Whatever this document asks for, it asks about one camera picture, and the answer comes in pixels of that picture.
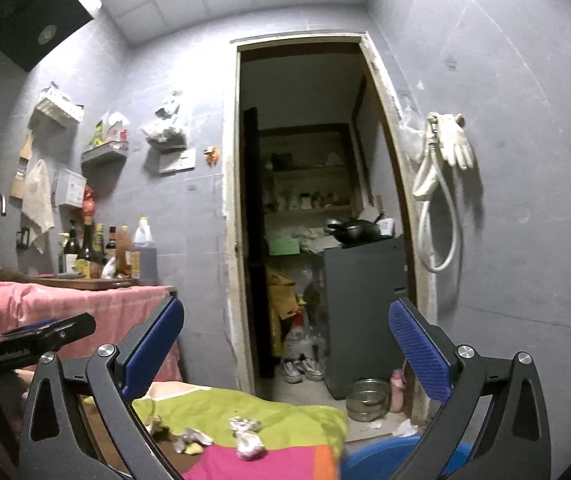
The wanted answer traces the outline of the person's left hand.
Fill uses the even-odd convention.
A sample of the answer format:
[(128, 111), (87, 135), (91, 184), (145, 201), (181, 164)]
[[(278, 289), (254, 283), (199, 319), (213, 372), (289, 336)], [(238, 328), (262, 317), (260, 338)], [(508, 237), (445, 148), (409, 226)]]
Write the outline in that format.
[(23, 368), (0, 375), (0, 412), (15, 437), (21, 432), (24, 406), (33, 378), (34, 372)]

